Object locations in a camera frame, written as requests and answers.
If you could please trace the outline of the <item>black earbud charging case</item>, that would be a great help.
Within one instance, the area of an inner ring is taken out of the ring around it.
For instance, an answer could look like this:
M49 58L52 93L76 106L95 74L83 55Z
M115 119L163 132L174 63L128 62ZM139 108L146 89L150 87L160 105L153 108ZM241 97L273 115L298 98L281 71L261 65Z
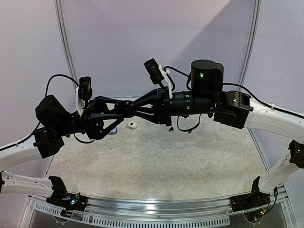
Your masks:
M114 113L120 114L124 118L131 118L134 116L134 111L132 109L133 102L129 100L121 100L115 103Z

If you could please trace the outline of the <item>white earbud charging case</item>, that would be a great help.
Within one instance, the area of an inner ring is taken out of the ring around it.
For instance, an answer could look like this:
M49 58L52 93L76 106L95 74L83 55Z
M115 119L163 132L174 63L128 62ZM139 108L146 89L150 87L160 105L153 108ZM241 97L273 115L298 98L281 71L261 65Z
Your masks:
M127 128L129 129L136 129L138 124L136 122L128 122Z

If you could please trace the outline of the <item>blue-grey earbud charging case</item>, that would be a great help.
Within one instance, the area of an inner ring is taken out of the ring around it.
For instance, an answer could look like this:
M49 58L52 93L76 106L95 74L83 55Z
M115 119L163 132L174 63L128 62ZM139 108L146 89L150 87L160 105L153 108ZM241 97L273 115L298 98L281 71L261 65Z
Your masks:
M118 132L118 129L117 129L117 127L115 127L108 134L109 135L115 135L115 134L117 134L117 132Z

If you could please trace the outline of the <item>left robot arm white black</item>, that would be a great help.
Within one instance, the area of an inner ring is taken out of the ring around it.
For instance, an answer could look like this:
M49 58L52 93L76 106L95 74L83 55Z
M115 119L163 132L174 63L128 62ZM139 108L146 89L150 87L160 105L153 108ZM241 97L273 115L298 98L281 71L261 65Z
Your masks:
M35 109L42 127L0 149L0 192L53 198L60 206L67 206L71 197L60 177L40 179L14 174L8 169L55 155L64 146L64 136L84 133L92 140L103 139L124 120L122 113L107 108L107 101L106 97L97 97L88 109L70 113L54 95L43 98Z

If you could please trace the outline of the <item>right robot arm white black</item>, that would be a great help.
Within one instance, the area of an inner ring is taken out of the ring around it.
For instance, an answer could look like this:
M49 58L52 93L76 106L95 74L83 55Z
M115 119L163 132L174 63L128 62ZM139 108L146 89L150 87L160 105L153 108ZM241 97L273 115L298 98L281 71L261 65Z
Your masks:
M222 64L199 59L191 63L187 91L171 87L155 89L132 104L133 114L156 124L171 125L173 116L207 114L215 122L238 129L259 129L291 139L289 153L266 174L256 178L246 195L249 207L256 207L276 187L304 166L304 117L267 104L244 90L223 91Z

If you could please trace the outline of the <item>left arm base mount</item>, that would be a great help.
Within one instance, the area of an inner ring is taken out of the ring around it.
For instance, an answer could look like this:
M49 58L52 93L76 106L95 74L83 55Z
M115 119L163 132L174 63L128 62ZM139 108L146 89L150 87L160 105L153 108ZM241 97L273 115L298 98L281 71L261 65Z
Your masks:
M61 214L67 215L68 211L85 211L88 197L80 192L77 194L69 193L60 177L49 176L48 179L52 184L52 194L46 199L47 203L65 208Z

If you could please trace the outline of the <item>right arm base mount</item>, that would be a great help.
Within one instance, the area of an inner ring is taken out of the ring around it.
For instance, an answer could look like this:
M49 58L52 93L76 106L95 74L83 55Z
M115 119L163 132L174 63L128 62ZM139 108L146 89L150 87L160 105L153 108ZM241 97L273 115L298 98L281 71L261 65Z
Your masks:
M249 193L236 195L229 198L230 206L233 212L253 209L266 204L266 208L262 209L260 212L252 211L245 213L246 219L253 219L263 217L272 210L277 201L278 189L277 187L273 189L275 200L271 205L270 193L262 193L260 191L260 188L258 186L259 180L260 176L253 180L251 191Z

